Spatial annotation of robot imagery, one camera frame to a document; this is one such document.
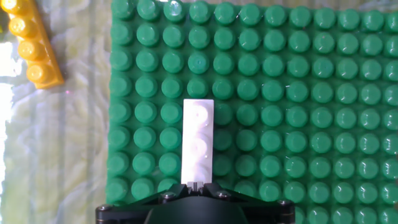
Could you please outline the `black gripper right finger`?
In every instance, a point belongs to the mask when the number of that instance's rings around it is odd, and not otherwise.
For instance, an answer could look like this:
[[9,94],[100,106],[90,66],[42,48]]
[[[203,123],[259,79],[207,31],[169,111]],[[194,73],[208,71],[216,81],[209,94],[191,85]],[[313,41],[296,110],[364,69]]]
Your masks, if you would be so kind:
[[279,223],[295,222],[295,205],[289,200],[265,202],[222,188],[220,184],[199,183],[200,212],[205,223]]

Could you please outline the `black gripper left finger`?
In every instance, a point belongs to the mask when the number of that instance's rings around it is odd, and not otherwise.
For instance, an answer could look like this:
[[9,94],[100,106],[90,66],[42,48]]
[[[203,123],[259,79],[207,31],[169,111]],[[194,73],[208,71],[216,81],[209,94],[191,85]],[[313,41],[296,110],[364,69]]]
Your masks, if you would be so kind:
[[102,204],[95,209],[95,223],[143,223],[154,208],[192,196],[194,190],[196,190],[195,182],[173,184],[168,190],[161,191],[128,205]]

